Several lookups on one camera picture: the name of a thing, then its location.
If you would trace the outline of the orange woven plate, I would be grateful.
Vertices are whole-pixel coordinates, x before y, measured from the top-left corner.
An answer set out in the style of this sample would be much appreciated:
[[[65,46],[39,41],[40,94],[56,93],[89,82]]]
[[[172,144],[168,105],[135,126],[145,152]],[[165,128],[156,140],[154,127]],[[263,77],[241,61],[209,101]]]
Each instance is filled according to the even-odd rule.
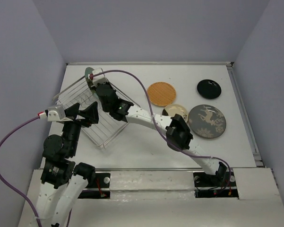
[[[149,100],[156,106],[167,106],[176,99],[175,88],[166,82],[156,82],[151,84],[147,89]]]

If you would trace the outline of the grey deer plate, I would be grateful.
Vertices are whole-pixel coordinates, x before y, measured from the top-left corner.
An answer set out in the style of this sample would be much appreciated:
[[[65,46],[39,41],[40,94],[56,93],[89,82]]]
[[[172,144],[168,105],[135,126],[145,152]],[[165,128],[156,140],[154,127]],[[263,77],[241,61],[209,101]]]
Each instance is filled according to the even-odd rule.
[[[188,125],[196,135],[215,139],[225,132],[227,123],[224,114],[216,107],[197,105],[189,112]]]

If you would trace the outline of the cream and black plate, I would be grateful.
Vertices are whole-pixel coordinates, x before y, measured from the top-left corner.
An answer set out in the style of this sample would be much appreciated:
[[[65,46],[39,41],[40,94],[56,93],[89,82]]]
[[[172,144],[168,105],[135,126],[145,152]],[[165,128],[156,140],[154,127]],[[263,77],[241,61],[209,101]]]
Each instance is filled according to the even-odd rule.
[[[164,116],[174,117],[175,114],[180,115],[184,119],[185,122],[188,122],[189,113],[186,110],[186,108],[183,107],[182,105],[170,104],[170,105],[167,105],[162,111],[162,115]]]

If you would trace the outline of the glossy black plate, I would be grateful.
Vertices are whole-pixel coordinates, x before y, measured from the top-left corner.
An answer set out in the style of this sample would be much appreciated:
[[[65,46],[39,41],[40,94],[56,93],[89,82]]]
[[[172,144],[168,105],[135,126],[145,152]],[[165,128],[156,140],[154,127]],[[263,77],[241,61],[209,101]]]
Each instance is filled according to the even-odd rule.
[[[221,93],[222,89],[220,85],[214,80],[204,79],[197,84],[198,93],[205,99],[216,99]]]

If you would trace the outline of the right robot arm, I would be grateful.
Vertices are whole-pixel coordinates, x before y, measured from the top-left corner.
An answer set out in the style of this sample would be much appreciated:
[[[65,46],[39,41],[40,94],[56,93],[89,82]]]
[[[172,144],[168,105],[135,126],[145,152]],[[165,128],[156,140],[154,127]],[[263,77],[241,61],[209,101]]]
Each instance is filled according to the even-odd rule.
[[[121,99],[109,82],[95,87],[104,112],[117,120],[156,130],[163,135],[167,146],[192,158],[208,175],[212,185],[220,185],[226,176],[227,166],[203,150],[190,132],[182,116],[173,117],[150,113],[139,106]]]

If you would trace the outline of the teal flower plate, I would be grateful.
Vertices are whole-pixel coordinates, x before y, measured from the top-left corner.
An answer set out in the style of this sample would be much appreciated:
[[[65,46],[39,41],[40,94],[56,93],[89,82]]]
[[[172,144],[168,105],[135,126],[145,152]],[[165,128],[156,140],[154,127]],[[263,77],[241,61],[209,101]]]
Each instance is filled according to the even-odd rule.
[[[85,69],[85,79],[87,82],[92,82],[92,79],[90,79],[90,76],[93,74],[94,69],[91,67],[87,67]]]

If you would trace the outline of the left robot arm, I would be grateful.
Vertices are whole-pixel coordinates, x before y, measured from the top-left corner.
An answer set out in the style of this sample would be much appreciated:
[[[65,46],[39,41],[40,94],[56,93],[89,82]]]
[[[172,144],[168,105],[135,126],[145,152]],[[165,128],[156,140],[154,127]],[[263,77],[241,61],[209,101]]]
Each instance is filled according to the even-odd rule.
[[[62,123],[63,128],[59,135],[50,135],[43,143],[45,164],[35,220],[30,226],[61,227],[83,189],[95,182],[95,168],[86,163],[76,164],[71,158],[76,155],[81,129],[99,122],[98,103],[93,102],[84,110],[79,103],[67,109],[55,105],[39,116]]]

